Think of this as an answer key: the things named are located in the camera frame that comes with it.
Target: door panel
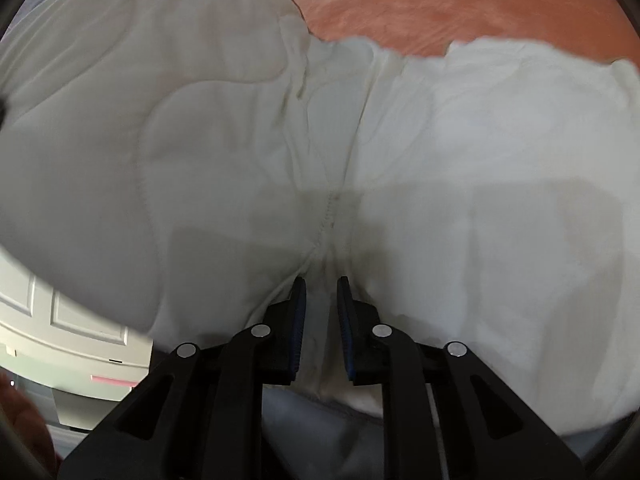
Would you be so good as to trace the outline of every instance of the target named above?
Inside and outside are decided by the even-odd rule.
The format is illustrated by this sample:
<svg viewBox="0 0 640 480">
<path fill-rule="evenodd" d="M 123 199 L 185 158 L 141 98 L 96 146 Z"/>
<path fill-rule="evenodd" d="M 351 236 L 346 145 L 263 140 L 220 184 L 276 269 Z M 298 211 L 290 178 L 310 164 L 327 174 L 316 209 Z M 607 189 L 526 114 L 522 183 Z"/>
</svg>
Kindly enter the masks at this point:
<svg viewBox="0 0 640 480">
<path fill-rule="evenodd" d="M 96 316 L 58 292 L 53 295 L 51 325 L 63 331 L 107 343 L 127 344 L 128 330 L 125 327 Z"/>
<path fill-rule="evenodd" d="M 31 316 L 29 272 L 15 264 L 11 257 L 0 250 L 0 301 Z"/>
<path fill-rule="evenodd" d="M 0 248 L 0 343 L 110 380 L 146 375 L 152 342 L 53 290 Z"/>
</svg>

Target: black clamp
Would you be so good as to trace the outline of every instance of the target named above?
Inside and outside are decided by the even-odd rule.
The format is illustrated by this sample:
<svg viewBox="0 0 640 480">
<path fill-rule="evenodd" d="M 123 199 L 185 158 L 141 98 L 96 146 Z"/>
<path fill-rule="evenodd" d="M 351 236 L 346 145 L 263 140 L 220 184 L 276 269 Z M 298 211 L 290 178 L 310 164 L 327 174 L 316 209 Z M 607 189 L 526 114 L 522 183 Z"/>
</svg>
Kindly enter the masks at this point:
<svg viewBox="0 0 640 480">
<path fill-rule="evenodd" d="M 381 384 L 385 478 L 401 480 L 583 480 L 584 468 L 564 442 L 466 345 L 415 343 L 380 323 L 338 281 L 338 318 L 353 384 Z M 446 463 L 438 452 L 433 391 Z"/>
<path fill-rule="evenodd" d="M 306 285 L 222 346 L 176 348 L 62 463 L 59 480 L 261 478 L 263 384 L 300 363 Z"/>
</svg>

